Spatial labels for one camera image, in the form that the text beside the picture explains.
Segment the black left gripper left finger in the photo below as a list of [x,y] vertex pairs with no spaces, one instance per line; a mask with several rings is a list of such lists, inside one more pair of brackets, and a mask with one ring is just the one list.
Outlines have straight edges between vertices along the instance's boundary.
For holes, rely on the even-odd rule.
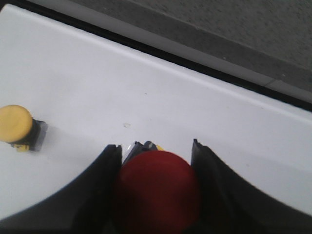
[[0,221],[2,234],[99,234],[109,219],[121,146],[108,145],[78,177],[47,199]]

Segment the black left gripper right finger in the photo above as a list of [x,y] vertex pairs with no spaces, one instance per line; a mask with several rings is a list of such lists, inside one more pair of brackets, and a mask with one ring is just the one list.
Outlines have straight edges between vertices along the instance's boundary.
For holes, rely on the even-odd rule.
[[310,234],[312,217],[247,182],[209,147],[194,139],[191,167],[202,205],[195,234]]

